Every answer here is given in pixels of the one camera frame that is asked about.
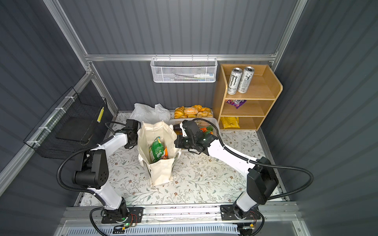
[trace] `white plastic basket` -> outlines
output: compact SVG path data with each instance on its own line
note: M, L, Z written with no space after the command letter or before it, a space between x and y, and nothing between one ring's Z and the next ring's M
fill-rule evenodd
M156 83L213 83L216 79L218 62L207 60L151 59L153 80Z
M218 122L217 122L217 119L215 119L214 117L201 117L202 119L205 119L205 120L208 120L210 121L211 123L215 124L216 127L218 128L219 130L219 125L218 125ZM180 119L171 119L168 121L168 125L177 125L177 124L180 124L182 121L184 120L193 120L195 118L180 118ZM199 127L208 127L208 126L212 126L210 125L209 123L207 123L206 121L203 121L203 120L195 120L194 121L195 123L197 123L197 125ZM215 129L213 129L213 133L214 135L216 136L217 135L217 131Z

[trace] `white energy drink can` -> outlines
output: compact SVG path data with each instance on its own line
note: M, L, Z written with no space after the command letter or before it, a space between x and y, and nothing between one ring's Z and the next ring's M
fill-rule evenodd
M255 69L253 67L247 66L246 68L244 68L243 75L242 75L242 78L240 79L239 87L237 89L239 93L247 92L254 72L255 72Z
M242 69L237 68L237 67L231 71L230 81L228 82L228 88L227 88L228 94L233 95L236 93L242 74L243 74Z

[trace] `white mesh basket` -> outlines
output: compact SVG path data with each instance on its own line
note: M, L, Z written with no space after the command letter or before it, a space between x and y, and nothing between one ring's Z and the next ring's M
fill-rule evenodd
M207 60L167 60L152 58L151 70L157 83L212 83L215 82L218 62Z

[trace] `black wire basket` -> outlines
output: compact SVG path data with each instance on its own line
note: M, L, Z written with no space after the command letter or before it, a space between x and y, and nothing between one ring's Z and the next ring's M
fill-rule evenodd
M103 97L75 93L42 126L36 126L24 143L42 157L65 159L98 142L94 137L106 108Z

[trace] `floral pattern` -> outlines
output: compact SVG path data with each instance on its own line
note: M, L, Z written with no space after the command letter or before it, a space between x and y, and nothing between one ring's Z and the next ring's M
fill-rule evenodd
M116 121L125 122L130 113L119 113ZM255 131L221 131L225 144L256 158L264 156ZM138 161L138 149L121 147L108 158L109 182L128 205L193 204L234 202L246 190L246 179L224 162L204 154L184 151L174 162L173 181L150 186L147 167ZM80 206L100 202L85 193Z

